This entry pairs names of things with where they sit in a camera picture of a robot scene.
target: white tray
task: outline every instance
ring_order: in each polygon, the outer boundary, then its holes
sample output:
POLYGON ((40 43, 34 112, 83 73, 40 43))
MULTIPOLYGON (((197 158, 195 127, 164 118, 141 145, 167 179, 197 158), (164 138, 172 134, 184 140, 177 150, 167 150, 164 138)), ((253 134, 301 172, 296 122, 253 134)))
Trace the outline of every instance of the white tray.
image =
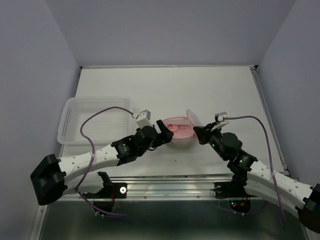
MULTIPOLYGON (((88 145, 88 140, 80 134, 83 122, 93 114, 115 106, 132 110, 131 99, 124 96, 70 98, 62 112, 58 142, 69 145, 88 145)), ((83 133, 95 144, 110 144, 129 134, 130 118, 131 115, 121 109, 111 109, 89 120, 83 128, 83 133)))

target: wall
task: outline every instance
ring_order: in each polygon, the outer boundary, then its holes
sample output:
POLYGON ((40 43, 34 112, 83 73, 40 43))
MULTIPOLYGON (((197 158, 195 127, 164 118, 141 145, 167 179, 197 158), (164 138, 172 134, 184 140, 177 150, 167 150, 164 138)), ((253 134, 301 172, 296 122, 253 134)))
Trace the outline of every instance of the wall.
POLYGON ((294 0, 46 0, 94 65, 259 64, 294 0))
POLYGON ((29 239, 37 200, 30 174, 57 152, 79 65, 43 0, 0 1, 0 238, 29 239))
POLYGON ((258 67, 293 177, 320 183, 320 1, 298 0, 258 67))

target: purple cable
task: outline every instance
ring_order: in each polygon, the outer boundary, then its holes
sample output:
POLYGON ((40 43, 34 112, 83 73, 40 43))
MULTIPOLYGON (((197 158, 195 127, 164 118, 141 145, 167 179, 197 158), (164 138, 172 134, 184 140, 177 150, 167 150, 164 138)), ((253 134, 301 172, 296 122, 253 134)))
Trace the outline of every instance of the purple cable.
POLYGON ((90 139, 90 137, 88 137, 87 135, 84 134, 83 128, 84 128, 85 124, 86 124, 89 120, 91 120, 91 119, 93 119, 95 116, 97 116, 97 115, 99 115, 99 114, 101 114, 101 113, 104 113, 105 111, 111 110, 111 109, 120 109, 120 110, 126 111, 127 113, 129 113, 129 114, 131 114, 131 115, 134 114, 133 112, 131 112, 131 111, 129 111, 129 110, 123 108, 123 107, 120 107, 120 106, 111 106, 111 107, 108 107, 108 108, 106 108, 106 109, 103 109, 103 110, 101 110, 101 111, 93 114, 91 117, 89 117, 87 120, 85 120, 84 123, 82 123, 82 125, 81 125, 81 127, 80 127, 80 133, 81 133, 81 135, 82 135, 84 138, 86 138, 86 139, 89 141, 89 143, 90 143, 90 145, 91 145, 91 148, 92 148, 92 156, 91 156, 91 160, 90 160, 90 162, 89 162, 89 165, 88 165, 85 173, 83 174, 83 176, 82 176, 81 180, 79 181, 79 183, 75 186, 75 191, 80 195, 81 198, 83 198, 83 200, 84 200, 87 204, 89 204, 92 208, 94 208, 94 209, 95 209, 96 211, 98 211, 99 213, 104 214, 104 215, 107 215, 109 218, 123 218, 123 217, 126 217, 125 214, 111 213, 111 212, 104 211, 104 210, 102 210, 102 209, 94 206, 93 203, 91 203, 91 202, 79 191, 80 185, 81 185, 81 184, 83 183, 83 181, 85 180, 86 176, 88 175, 88 173, 89 173, 89 171, 90 171, 90 168, 91 168, 92 164, 94 163, 94 160, 95 160, 94 155, 95 155, 95 153, 96 153, 96 149, 95 149, 94 142, 90 139))
POLYGON ((276 177, 274 175, 274 166, 273 166, 273 163, 272 163, 272 156, 271 156, 271 148, 270 148, 270 143, 269 143, 269 138, 268 138, 268 133, 267 133, 267 130, 264 126, 264 124, 262 123, 262 121, 260 121, 259 118, 257 118, 256 116, 251 116, 251 115, 247 115, 247 116, 237 116, 237 117, 225 117, 224 118, 225 120, 237 120, 237 119, 255 119, 257 120, 263 131, 264 131, 264 134, 265 134, 265 140, 266 140, 266 145, 267 145, 267 148, 268 148, 268 154, 269 154, 269 161, 270 161, 270 171, 271 171, 271 174, 272 174, 272 179, 273 179, 273 183, 274 183, 274 188, 275 188, 275 192, 276 192, 276 196, 278 198, 278 201, 279 201, 279 206, 280 206, 280 209, 281 209, 281 214, 282 214, 282 225, 283 227, 285 227, 285 224, 286 224, 286 216, 285 216, 285 211, 284 211, 284 206, 282 204, 282 201, 281 201, 281 195, 279 193, 279 187, 278 187, 278 184, 277 184, 277 180, 276 180, 276 177))
MULTIPOLYGON (((233 210, 224 208, 224 207, 222 207, 222 206, 218 206, 218 205, 216 205, 216 204, 213 204, 213 205, 214 205, 215 207, 217 207, 218 209, 225 210, 225 211, 230 212, 230 213, 233 213, 233 214, 242 215, 241 212, 233 211, 233 210)), ((268 202, 268 203, 267 203, 263 208, 261 208, 259 211, 250 212, 250 213, 245 213, 244 216, 252 216, 252 215, 260 214, 260 213, 262 213, 264 210, 266 210, 269 206, 270 206, 270 202, 268 202)))

